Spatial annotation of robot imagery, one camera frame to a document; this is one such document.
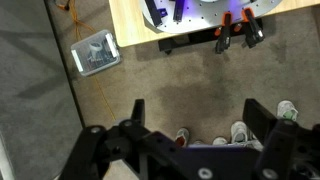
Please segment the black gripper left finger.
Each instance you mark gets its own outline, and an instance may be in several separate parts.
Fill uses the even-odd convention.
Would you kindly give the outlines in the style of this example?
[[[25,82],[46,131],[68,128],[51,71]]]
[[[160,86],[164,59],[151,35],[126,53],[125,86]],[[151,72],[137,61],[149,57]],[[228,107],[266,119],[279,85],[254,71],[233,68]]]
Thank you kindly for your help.
[[[131,120],[142,126],[145,125],[145,101],[143,99],[135,100]]]

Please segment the round grey robot base plate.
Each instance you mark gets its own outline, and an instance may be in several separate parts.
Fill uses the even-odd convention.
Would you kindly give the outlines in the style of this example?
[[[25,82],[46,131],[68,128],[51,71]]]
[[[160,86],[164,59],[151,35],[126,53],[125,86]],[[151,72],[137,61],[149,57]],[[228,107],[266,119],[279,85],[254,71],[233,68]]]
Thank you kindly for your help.
[[[251,8],[255,17],[261,17],[275,9],[283,0],[185,0],[180,22],[173,20],[175,0],[154,0],[161,15],[162,24],[155,27],[145,0],[138,0],[144,19],[157,31],[183,34],[221,26],[225,12],[232,13],[232,23],[243,20],[241,12]]]

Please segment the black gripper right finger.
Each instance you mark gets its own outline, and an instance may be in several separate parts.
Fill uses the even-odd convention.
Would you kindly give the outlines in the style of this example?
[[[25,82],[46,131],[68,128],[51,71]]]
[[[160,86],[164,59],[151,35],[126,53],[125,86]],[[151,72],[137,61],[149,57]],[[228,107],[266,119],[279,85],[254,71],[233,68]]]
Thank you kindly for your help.
[[[256,99],[245,100],[242,118],[261,144],[267,140],[277,123],[277,118]]]

